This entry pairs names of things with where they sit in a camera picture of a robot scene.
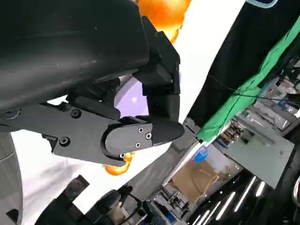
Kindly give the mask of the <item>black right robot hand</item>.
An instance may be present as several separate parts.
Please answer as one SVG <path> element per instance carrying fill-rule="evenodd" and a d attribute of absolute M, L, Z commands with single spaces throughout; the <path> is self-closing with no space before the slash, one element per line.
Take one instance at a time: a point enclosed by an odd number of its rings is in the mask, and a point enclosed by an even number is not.
<path fill-rule="evenodd" d="M 75 206 L 74 200 L 89 186 L 89 182 L 81 175 L 72 179 L 61 194 L 53 199 L 43 210 L 35 224 L 37 225 L 113 225 L 109 212 L 132 197 L 137 208 L 120 224 L 126 223 L 142 207 L 142 201 L 131 194 L 132 187 L 124 185 L 118 190 L 111 190 L 102 196 L 87 213 L 82 213 Z"/>

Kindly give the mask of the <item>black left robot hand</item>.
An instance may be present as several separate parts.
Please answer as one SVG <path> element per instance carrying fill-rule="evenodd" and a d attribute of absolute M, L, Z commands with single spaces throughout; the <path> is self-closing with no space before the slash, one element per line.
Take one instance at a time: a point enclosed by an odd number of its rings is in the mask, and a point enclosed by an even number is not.
<path fill-rule="evenodd" d="M 52 153 L 122 166 L 172 142 L 180 56 L 131 0 L 3 0 L 0 128 L 40 133 Z"/>

